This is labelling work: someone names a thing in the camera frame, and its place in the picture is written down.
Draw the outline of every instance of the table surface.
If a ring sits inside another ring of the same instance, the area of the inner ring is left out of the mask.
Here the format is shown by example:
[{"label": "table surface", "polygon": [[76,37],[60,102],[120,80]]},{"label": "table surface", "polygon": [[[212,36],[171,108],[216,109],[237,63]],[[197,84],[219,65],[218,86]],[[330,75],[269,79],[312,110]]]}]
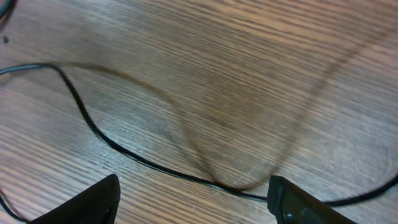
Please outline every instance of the table surface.
[{"label": "table surface", "polygon": [[[396,29],[394,0],[19,1],[0,66],[64,64],[98,126],[151,161],[258,195],[282,175],[334,200],[398,170]],[[2,81],[1,103],[0,188],[29,219],[117,174],[116,223],[276,222],[109,148],[50,70]],[[398,190],[337,211],[398,223]]]}]

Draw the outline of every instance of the cable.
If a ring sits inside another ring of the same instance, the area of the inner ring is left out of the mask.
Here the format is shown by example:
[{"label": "cable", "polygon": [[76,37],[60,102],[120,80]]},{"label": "cable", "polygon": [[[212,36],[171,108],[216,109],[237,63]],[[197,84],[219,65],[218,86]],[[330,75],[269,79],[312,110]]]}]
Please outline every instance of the cable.
[{"label": "cable", "polygon": [[76,91],[75,87],[73,86],[72,82],[69,80],[69,78],[65,75],[65,73],[56,65],[52,65],[49,63],[32,63],[32,64],[25,64],[25,65],[17,65],[17,66],[13,66],[13,67],[8,67],[8,68],[4,68],[0,70],[0,75],[3,75],[5,73],[11,73],[11,72],[16,72],[16,71],[21,71],[21,70],[30,70],[30,69],[35,69],[35,68],[51,68],[53,70],[55,70],[56,72],[58,72],[58,74],[61,76],[62,80],[65,82],[66,86],[68,87],[68,89],[70,90],[70,93],[72,94],[72,97],[75,99],[76,104],[80,110],[81,115],[83,116],[83,119],[86,121],[86,124],[90,127],[90,129],[92,130],[92,132],[94,134],[96,134],[100,139],[102,139],[103,141],[105,141],[111,148],[113,148],[114,150],[120,152],[121,154],[124,154],[126,156],[129,156],[131,158],[133,158],[135,161],[137,161],[138,163],[145,165],[151,169],[155,169],[157,171],[161,171],[165,174],[168,175],[172,175],[174,177],[178,177],[181,179],[185,179],[185,180],[189,180],[192,182],[196,182],[199,184],[204,184],[210,187],[214,187],[220,190],[224,190],[227,193],[236,195],[238,197],[244,197],[244,198],[248,198],[248,199],[252,199],[252,200],[257,200],[257,201],[261,201],[261,202],[266,202],[267,201],[267,197],[262,197],[262,196],[257,196],[257,195],[252,195],[252,194],[247,194],[247,193],[243,193],[243,192],[239,192],[235,189],[230,189],[227,188],[221,184],[212,182],[210,180],[206,180],[206,179],[202,179],[199,177],[195,177],[192,175],[188,175],[188,174],[184,174],[166,167],[163,167],[161,165],[158,165],[154,162],[151,162],[141,156],[138,156],[137,154],[129,151],[128,149],[126,149],[125,147],[122,147],[121,145],[119,145],[118,143],[114,142],[112,139],[110,139],[109,137],[107,137],[98,127],[97,125],[95,125],[94,121],[92,120],[92,118],[89,116],[87,109],[85,108],[78,92]]},{"label": "cable", "polygon": [[[86,121],[86,124],[90,127],[90,129],[92,130],[92,132],[94,134],[96,134],[100,139],[102,139],[104,142],[106,142],[112,149],[120,152],[121,154],[124,154],[125,156],[128,156],[128,157],[134,159],[136,162],[138,162],[146,167],[163,172],[165,174],[168,174],[168,175],[171,175],[174,177],[178,177],[178,178],[184,179],[184,180],[189,180],[191,182],[196,182],[199,184],[207,185],[209,187],[214,187],[216,189],[223,190],[229,194],[232,194],[232,195],[235,195],[238,197],[247,198],[247,199],[251,199],[251,200],[257,200],[260,202],[267,202],[267,197],[240,192],[235,189],[225,187],[224,185],[218,184],[216,182],[212,182],[210,180],[206,180],[206,179],[202,179],[202,178],[195,177],[192,175],[184,174],[184,173],[178,172],[176,170],[172,170],[172,169],[166,168],[164,166],[158,165],[154,162],[151,162],[151,161],[129,151],[125,147],[114,142],[112,139],[107,137],[107,135],[105,135],[97,127],[97,125],[95,125],[94,121],[89,116],[87,109],[86,109],[83,101],[81,100],[78,92],[76,91],[75,87],[72,85],[72,82],[69,80],[69,78],[66,76],[66,74],[61,70],[61,68],[59,68],[56,65],[53,65],[50,63],[30,63],[30,64],[24,64],[24,65],[16,65],[16,66],[11,66],[11,67],[0,69],[0,75],[3,75],[5,73],[11,73],[11,72],[22,71],[22,70],[30,70],[30,69],[38,69],[38,68],[50,68],[52,70],[55,70],[61,76],[62,80],[65,82],[66,86],[70,90],[72,97],[76,101],[77,107],[80,110],[80,113],[81,113],[83,119]],[[367,200],[371,200],[376,197],[379,197],[382,194],[386,193],[388,190],[392,189],[396,185],[398,185],[398,174],[393,179],[391,179],[390,181],[388,181],[387,183],[382,185],[381,187],[379,187],[375,190],[372,190],[368,193],[357,195],[354,197],[344,198],[341,200],[324,202],[324,203],[326,203],[327,205],[329,205],[331,207],[341,207],[341,206],[346,206],[346,205],[353,205],[353,204],[356,204],[359,202],[365,202]]]},{"label": "cable", "polygon": [[0,7],[0,20],[5,18],[7,13],[12,9],[12,5],[14,4],[14,0],[6,0],[5,3]]},{"label": "cable", "polygon": [[18,220],[20,222],[25,222],[25,223],[29,223],[29,220],[22,218],[20,216],[18,216],[17,214],[15,214],[6,204],[6,200],[3,199],[3,193],[1,192],[0,194],[0,204],[1,206],[4,208],[4,210],[15,220]]}]

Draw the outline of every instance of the black cable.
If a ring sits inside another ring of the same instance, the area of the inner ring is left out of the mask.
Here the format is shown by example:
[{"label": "black cable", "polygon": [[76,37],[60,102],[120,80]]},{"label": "black cable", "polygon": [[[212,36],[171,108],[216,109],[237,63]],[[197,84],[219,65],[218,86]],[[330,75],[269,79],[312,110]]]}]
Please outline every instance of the black cable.
[{"label": "black cable", "polygon": [[7,13],[12,9],[12,5],[14,4],[15,0],[6,0],[0,7],[0,20],[5,18]]},{"label": "black cable", "polygon": [[25,222],[25,223],[29,223],[29,220],[22,218],[20,216],[18,216],[17,214],[15,214],[6,204],[6,201],[2,198],[2,194],[0,195],[0,204],[1,206],[4,208],[4,210],[14,219],[20,221],[20,222]]},{"label": "black cable", "polygon": [[[55,70],[56,72],[58,72],[58,74],[61,76],[62,80],[65,82],[66,86],[70,90],[72,97],[75,99],[76,104],[80,110],[80,113],[83,116],[83,119],[86,121],[87,125],[90,127],[90,129],[92,130],[92,132],[94,134],[96,134],[100,139],[105,141],[112,149],[114,149],[114,150],[120,152],[121,154],[124,154],[130,158],[133,158],[135,161],[137,161],[138,163],[140,163],[144,166],[147,166],[151,169],[155,169],[157,171],[163,172],[165,174],[172,175],[174,177],[178,177],[181,179],[189,180],[192,182],[196,182],[199,184],[204,184],[204,185],[207,185],[210,187],[214,187],[216,189],[223,190],[227,193],[230,193],[230,194],[238,196],[238,197],[243,197],[243,198],[247,198],[247,199],[251,199],[251,200],[257,200],[260,202],[267,202],[267,197],[253,195],[253,194],[247,194],[244,192],[239,192],[239,191],[236,191],[235,189],[227,188],[223,185],[217,184],[216,182],[212,182],[210,180],[202,179],[199,177],[184,174],[184,173],[163,167],[154,162],[148,161],[147,159],[145,159],[141,156],[138,156],[137,154],[129,151],[125,147],[122,147],[118,143],[114,142],[112,139],[107,137],[97,127],[97,125],[95,125],[94,121],[89,116],[78,92],[76,91],[75,87],[72,85],[72,82],[65,75],[65,73],[56,65],[49,64],[49,63],[31,63],[31,64],[25,64],[25,65],[16,65],[16,66],[11,66],[11,67],[0,69],[0,75],[3,75],[5,73],[11,73],[11,72],[22,71],[22,70],[30,70],[30,69],[36,69],[36,68],[51,68],[51,69]],[[352,205],[352,204],[359,203],[359,202],[365,202],[367,200],[371,200],[371,199],[381,196],[382,194],[386,193],[388,190],[390,190],[391,188],[393,188],[396,185],[398,185],[398,174],[393,179],[391,179],[390,181],[388,181],[387,183],[382,185],[381,187],[379,187],[375,190],[372,190],[368,193],[341,199],[341,200],[324,202],[324,203],[326,203],[327,205],[329,205],[331,207],[341,207],[341,206],[346,206],[346,205]]]},{"label": "black cable", "polygon": [[52,65],[52,64],[48,64],[48,63],[32,63],[32,64],[25,64],[25,65],[17,65],[17,66],[12,66],[12,67],[8,67],[8,68],[4,68],[0,70],[0,75],[3,75],[5,73],[10,73],[10,72],[16,72],[16,71],[21,71],[21,70],[28,70],[28,69],[34,69],[34,68],[51,68],[55,71],[58,72],[58,74],[61,76],[62,80],[65,82],[66,86],[68,87],[68,89],[70,90],[70,93],[72,94],[73,98],[76,101],[76,104],[80,110],[81,115],[83,116],[83,119],[86,121],[87,125],[90,127],[90,129],[99,137],[101,138],[103,141],[105,141],[109,146],[111,146],[111,148],[113,148],[114,150],[127,155],[129,157],[132,157],[135,161],[137,161],[138,163],[145,165],[149,168],[155,169],[157,171],[161,171],[165,174],[168,175],[172,175],[174,177],[178,177],[181,179],[185,179],[185,180],[189,180],[192,182],[196,182],[199,184],[204,184],[210,187],[214,187],[220,190],[224,190],[227,193],[236,195],[238,197],[244,197],[244,198],[249,198],[252,200],[257,200],[257,201],[262,201],[262,202],[266,202],[267,201],[267,197],[262,197],[262,196],[257,196],[257,195],[252,195],[252,194],[247,194],[247,193],[243,193],[243,192],[239,192],[237,190],[234,189],[230,189],[227,188],[225,186],[222,186],[220,184],[217,184],[215,182],[212,182],[210,180],[206,180],[206,179],[202,179],[199,177],[195,177],[192,175],[188,175],[188,174],[184,174],[166,167],[163,167],[161,165],[158,165],[154,162],[151,162],[141,156],[138,156],[137,154],[129,151],[128,149],[126,149],[125,147],[122,147],[121,145],[119,145],[118,143],[114,142],[112,139],[110,139],[109,137],[107,137],[98,127],[97,125],[95,125],[94,121],[92,120],[92,118],[89,116],[78,92],[76,91],[75,87],[72,85],[72,82],[68,79],[68,77],[65,75],[65,73],[56,65]]}]

